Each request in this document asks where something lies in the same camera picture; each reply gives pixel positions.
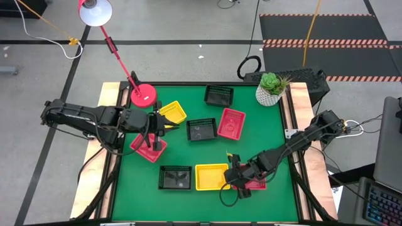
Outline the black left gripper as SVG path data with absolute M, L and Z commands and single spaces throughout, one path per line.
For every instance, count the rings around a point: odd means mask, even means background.
M 129 107 L 122 108 L 122 132 L 141 133 L 147 144 L 149 144 L 149 134 L 152 133 L 155 135 L 153 150 L 161 151 L 160 137 L 178 129 L 179 126 L 159 113 L 161 106 L 161 101 L 157 100 L 150 113 Z

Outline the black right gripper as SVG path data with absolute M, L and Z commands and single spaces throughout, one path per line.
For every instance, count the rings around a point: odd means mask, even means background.
M 251 190 L 257 190 L 261 187 L 261 182 L 253 177 L 254 169 L 246 164 L 241 164 L 238 154 L 232 155 L 232 168 L 224 172 L 227 181 L 226 185 L 232 185 L 236 188 L 239 198 L 245 199 L 251 197 Z

